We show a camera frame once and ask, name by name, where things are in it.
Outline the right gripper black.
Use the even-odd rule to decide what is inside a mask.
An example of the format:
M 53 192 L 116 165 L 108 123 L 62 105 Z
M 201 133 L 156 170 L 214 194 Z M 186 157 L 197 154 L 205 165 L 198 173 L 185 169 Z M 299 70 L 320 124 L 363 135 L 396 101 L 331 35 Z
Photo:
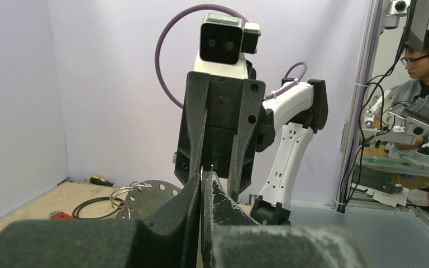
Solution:
M 190 71 L 174 174 L 182 184 L 210 164 L 233 201 L 251 184 L 254 155 L 266 148 L 265 83 Z

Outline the person at desk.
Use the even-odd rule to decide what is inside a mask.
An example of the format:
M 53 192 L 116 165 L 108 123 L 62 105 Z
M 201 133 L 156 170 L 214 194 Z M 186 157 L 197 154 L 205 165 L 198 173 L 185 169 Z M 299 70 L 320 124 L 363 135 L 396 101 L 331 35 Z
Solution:
M 406 104 L 419 103 L 429 107 L 429 30 L 426 31 L 423 41 L 423 49 L 415 50 L 410 46 L 404 46 L 404 55 L 401 62 L 410 77 L 407 82 L 393 87 L 391 90 L 395 94 L 397 102 Z M 382 149 L 364 149 L 363 155 L 400 158 L 404 155 L 413 154 L 422 145 L 429 142 L 429 133 L 416 138 L 413 145 L 406 143 L 388 143 Z

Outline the grey teleoperation device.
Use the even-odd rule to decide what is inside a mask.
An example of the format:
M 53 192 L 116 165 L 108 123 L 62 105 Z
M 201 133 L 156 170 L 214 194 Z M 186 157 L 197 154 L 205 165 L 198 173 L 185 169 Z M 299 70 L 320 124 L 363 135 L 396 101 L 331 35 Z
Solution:
M 429 133 L 429 107 L 419 103 L 413 103 L 408 106 L 392 106 L 388 113 L 395 119 L 403 121 L 403 126 L 392 126 L 386 130 L 376 130 L 372 128 L 363 128 L 363 141 L 384 141 L 412 144 L 418 137 L 423 137 Z M 399 160 L 390 160 L 395 165 L 410 166 L 416 170 L 429 172 L 429 142 L 422 145 L 411 155 L 401 156 Z

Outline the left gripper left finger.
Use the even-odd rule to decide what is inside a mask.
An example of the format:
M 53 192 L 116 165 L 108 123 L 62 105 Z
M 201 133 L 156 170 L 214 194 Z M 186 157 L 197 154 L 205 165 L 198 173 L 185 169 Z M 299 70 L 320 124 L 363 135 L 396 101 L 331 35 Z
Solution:
M 143 220 L 27 220 L 0 232 L 0 267 L 195 267 L 199 175 Z

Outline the yellow black screwdriver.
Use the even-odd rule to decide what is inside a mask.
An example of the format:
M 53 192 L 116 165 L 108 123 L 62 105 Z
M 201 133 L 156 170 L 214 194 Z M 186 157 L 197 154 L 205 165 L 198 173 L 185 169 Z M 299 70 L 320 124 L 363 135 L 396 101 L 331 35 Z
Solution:
M 106 180 L 106 179 L 104 179 L 102 177 L 98 177 L 98 176 L 91 176 L 89 178 L 89 182 L 91 184 L 94 184 L 94 185 L 107 186 L 107 187 L 111 187 L 111 188 L 115 188 L 116 187 L 115 183 L 113 183 L 111 181 L 108 181 L 108 180 Z

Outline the red handled adjustable wrench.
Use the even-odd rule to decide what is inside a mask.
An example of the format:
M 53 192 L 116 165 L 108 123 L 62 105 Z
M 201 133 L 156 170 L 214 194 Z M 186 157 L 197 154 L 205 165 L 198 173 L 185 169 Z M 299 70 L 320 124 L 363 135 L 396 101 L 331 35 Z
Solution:
M 52 220 L 67 220 L 67 219 L 75 219 L 75 217 L 73 217 L 70 214 L 67 214 L 65 212 L 62 212 L 60 210 L 56 210 L 53 212 L 49 213 L 49 218 Z

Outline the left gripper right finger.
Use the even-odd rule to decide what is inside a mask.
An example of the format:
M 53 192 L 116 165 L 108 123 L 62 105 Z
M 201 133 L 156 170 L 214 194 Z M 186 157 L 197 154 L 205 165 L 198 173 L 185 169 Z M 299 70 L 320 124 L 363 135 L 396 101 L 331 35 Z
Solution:
M 204 267 L 366 267 L 351 232 L 338 226 L 267 226 L 222 189 L 216 172 L 202 182 Z

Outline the aluminium frame rail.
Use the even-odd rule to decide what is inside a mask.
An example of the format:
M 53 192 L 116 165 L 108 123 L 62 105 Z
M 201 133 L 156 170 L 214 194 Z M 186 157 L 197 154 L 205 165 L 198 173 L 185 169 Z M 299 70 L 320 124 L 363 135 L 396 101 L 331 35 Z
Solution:
M 372 76 L 380 35 L 384 30 L 397 28 L 401 17 L 406 18 L 392 65 L 384 74 Z M 372 102 L 381 82 L 394 72 L 405 46 L 421 51 L 429 24 L 429 1 L 370 1 L 362 39 L 361 58 L 353 86 L 349 115 L 341 141 L 339 187 L 335 210 L 344 213 L 355 190 L 351 187 L 355 168 L 362 165 L 364 146 L 367 141 L 364 126 L 382 115 L 385 97 Z

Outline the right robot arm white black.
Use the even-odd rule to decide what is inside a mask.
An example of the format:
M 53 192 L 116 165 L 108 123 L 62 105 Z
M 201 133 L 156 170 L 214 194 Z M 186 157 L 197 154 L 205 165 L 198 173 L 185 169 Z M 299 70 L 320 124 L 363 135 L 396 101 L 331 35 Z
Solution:
M 288 224 L 299 166 L 327 121 L 326 83 L 286 75 L 280 89 L 266 96 L 251 62 L 244 68 L 243 78 L 205 70 L 187 74 L 174 173 L 186 184 L 211 164 L 228 180 L 229 197 L 237 200 L 251 184 L 255 154 L 279 135 L 273 166 L 249 218 L 262 225 Z

